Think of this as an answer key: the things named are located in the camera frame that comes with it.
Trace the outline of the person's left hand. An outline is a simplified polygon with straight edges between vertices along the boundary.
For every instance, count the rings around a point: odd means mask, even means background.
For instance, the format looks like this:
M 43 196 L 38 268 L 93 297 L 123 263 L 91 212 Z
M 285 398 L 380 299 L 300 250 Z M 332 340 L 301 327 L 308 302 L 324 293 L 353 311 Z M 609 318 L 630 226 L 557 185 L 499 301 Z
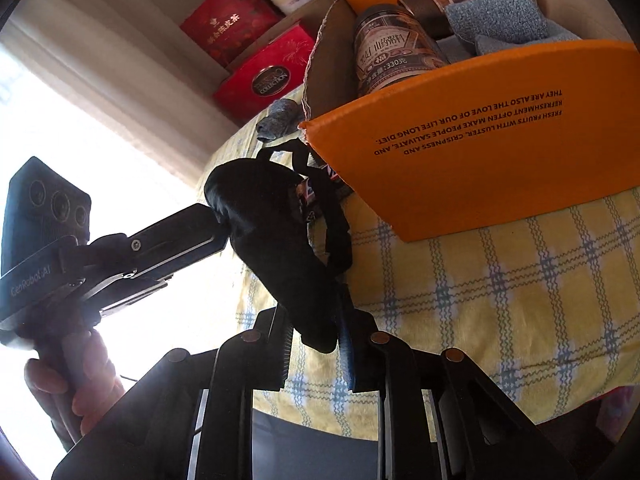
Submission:
M 96 330 L 85 334 L 81 350 L 78 385 L 71 386 L 63 375 L 40 359 L 29 359 L 24 367 L 26 386 L 50 417 L 64 448 L 71 448 L 93 430 L 125 394 Z

